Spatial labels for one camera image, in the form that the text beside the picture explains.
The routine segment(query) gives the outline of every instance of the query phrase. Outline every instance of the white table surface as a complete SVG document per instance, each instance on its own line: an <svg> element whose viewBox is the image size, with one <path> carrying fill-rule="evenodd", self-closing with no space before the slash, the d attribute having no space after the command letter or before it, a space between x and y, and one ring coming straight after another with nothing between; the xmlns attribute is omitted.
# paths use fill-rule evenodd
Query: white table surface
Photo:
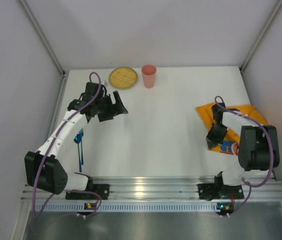
<svg viewBox="0 0 282 240"><path fill-rule="evenodd" d="M90 72L108 81L112 70L71 70L58 123L69 103L85 91ZM129 114L106 122L94 117L83 129L82 173L94 177L214 176L238 161L236 156L207 149L207 129L195 110L213 102L216 95L227 106L248 104L238 67L158 68L152 89L143 86L141 69L135 70L137 83L119 90ZM108 85L108 93L115 90ZM67 171L79 172L75 142L63 157Z"/></svg>

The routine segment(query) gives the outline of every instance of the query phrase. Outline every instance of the pink plastic cup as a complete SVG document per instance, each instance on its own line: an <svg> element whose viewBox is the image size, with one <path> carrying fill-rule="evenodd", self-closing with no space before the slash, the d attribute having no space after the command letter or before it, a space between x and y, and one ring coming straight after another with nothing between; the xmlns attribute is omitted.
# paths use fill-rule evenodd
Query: pink plastic cup
<svg viewBox="0 0 282 240"><path fill-rule="evenodd" d="M142 67L141 72L144 86L147 89L153 88L155 85L157 68L154 65L148 64Z"/></svg>

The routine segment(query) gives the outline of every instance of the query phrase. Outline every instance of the blue object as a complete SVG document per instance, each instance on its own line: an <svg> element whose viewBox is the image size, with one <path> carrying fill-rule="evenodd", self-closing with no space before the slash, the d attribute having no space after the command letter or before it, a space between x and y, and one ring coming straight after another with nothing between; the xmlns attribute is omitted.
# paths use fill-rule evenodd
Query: blue object
<svg viewBox="0 0 282 240"><path fill-rule="evenodd" d="M82 172L82 165L83 165L83 144L82 144L82 138L84 136L83 129L79 131L79 133L75 136L74 142L77 144L77 153L79 156L79 171Z"/></svg>
<svg viewBox="0 0 282 240"><path fill-rule="evenodd" d="M231 142L231 141L223 141L223 143L220 147L221 151L231 154L232 153L232 150L231 150L232 144L233 144L233 142Z"/></svg>

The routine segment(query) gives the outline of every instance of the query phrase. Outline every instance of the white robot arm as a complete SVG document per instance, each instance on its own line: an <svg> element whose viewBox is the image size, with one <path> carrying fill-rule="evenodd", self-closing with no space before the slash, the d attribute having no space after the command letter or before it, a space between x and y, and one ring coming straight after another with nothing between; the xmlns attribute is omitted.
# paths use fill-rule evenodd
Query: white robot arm
<svg viewBox="0 0 282 240"><path fill-rule="evenodd" d="M206 136L209 149L223 144L223 140L232 129L240 136L238 162L214 177L214 183L198 185L200 199L242 199L241 184L259 171L271 171L280 162L277 130L272 125L261 125L244 116L237 109L226 108L224 102L212 106L215 123ZM258 186L262 186L267 177Z"/></svg>
<svg viewBox="0 0 282 240"><path fill-rule="evenodd" d="M91 190L91 185L93 185L91 177L66 172L63 168L64 163L58 159L63 159L62 156L66 154L78 132L94 116L97 115L99 121L103 122L117 115L128 113L118 91L114 91L113 96L114 104L110 95L107 95L107 89L103 84L93 82L86 84L85 92L79 99L74 99L69 104L61 123L49 139L36 152L29 151L26 154L25 171L27 183L30 186L37 184L39 189L53 194L71 190Z"/></svg>

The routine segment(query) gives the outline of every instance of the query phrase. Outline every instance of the cable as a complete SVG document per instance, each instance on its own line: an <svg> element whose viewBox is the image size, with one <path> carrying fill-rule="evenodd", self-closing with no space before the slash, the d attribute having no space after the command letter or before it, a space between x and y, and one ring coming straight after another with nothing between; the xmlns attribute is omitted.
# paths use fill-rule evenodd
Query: cable
<svg viewBox="0 0 282 240"><path fill-rule="evenodd" d="M80 194L91 194L91 195L94 195L96 196L96 203L97 206L95 207L95 209L93 210L93 212L91 212L89 215L83 215L82 217L84 219L86 218L90 218L91 216L93 216L94 214L96 214L96 212L98 211L98 209L100 208L101 206L101 203L102 203L102 198L99 194L97 194L96 192L92 192L92 191L80 191L80 190L71 190L70 192L72 193L80 193ZM49 202L49 200L54 196L54 194L51 194L44 202L39 214L37 215L38 217L42 214L44 208L46 207L47 203ZM57 221L59 221L60 219L62 219L63 217L66 217L66 216L70 216L70 215L77 215L77 216L80 216L81 214L79 213L75 213L75 212L70 212L70 213L65 213L65 214L62 214L61 216L57 217L56 219L50 221L45 227L44 227L44 230L48 229L49 227L51 227L54 223L56 223ZM36 234L36 231L34 229L34 226L33 226L33 222L30 224L30 228L31 228L31 231L34 235L38 235Z"/></svg>
<svg viewBox="0 0 282 240"><path fill-rule="evenodd" d="M267 132L267 130L265 129L264 126L262 126L258 121L254 120L254 119L251 118L251 117L242 115L242 114L240 114L240 113L238 113L238 112L235 112L235 111L232 111L232 110L230 110L230 109L228 109L228 108L225 108L224 106L222 106L222 105L218 102L218 99L220 99L223 104L224 104L225 102L224 102L224 100L223 100L223 98L222 98L221 96L216 96L216 97L214 98L214 102L215 102L215 104L216 104L219 108L221 108L221 109L223 109L223 110L225 110L225 111L227 111L227 112L230 112L230 113L232 113L232 114L234 114L234 115L237 115L237 116L239 116L239 117L242 117L242 118L245 118L245 119L247 119L247 120L250 120L250 121L254 122L255 124L257 124L257 126L264 132L264 136L265 136L265 138L266 138L266 140L267 140L267 144L268 144L269 152L270 152L270 165L269 165L269 169L268 169L268 172L267 172L267 174L266 174L264 180L263 180L261 183L259 183L259 184L254 184L254 185L253 185L253 184L251 184L251 182L246 181L245 178L242 177L242 182L243 182L245 185L247 185L247 186L249 187L249 193L248 193L248 195L246 196L245 200L242 202L242 204L241 204L234 212L232 212L232 213L230 214L230 215L233 215L234 213L237 213L238 210L241 209L241 208L247 203L248 199L250 198L250 195L251 195L251 192L252 192L252 188L259 188L259 187L263 186L264 184L266 184L267 181L270 179L271 173L272 173L272 170L273 170L273 165L274 165L273 146L272 146L271 138L270 138L270 136L269 136L269 134L268 134L268 132Z"/></svg>
<svg viewBox="0 0 282 240"><path fill-rule="evenodd" d="M106 89L106 86L103 85L103 89L104 89L104 97L107 95L108 91Z"/></svg>
<svg viewBox="0 0 282 240"><path fill-rule="evenodd" d="M42 168L43 168L43 165L45 164L45 161L47 159L47 156L49 154L49 152L51 151L54 143L56 142L56 137L60 134L60 132L62 131L62 129L64 128L64 126L68 123L68 121L70 121L75 115L77 115L78 113L80 113L83 109L85 109L87 106L89 106L99 95L99 92L101 90L101 78L100 76L96 73L96 72L91 72L90 75L89 75L89 80L90 82L92 82L92 79L91 79L91 76L92 75L96 75L97 78L98 78L98 81L99 81L99 85L98 85L98 88L97 88L97 91L95 93L95 95L91 98L91 100L89 102L87 102L85 105L83 105L81 108L79 108L79 110L77 110L76 112L74 112L68 119L67 121L64 121L63 124L60 126L60 128L56 131L55 133L55 137L52 139L49 147L47 148L43 158L42 158L42 161L38 167L38 170L37 170L37 173L36 173L36 176L35 176L35 179L34 179L34 184L33 184L33 192L32 192L32 214L33 216L36 218L38 215L37 215L37 212L36 212L36 194L37 194L37 187L38 187L38 182L39 182L39 177L40 177L40 174L41 174L41 171L42 171Z"/></svg>
<svg viewBox="0 0 282 240"><path fill-rule="evenodd" d="M231 204L233 207L235 206L235 202L236 202L235 195L231 192Z"/></svg>

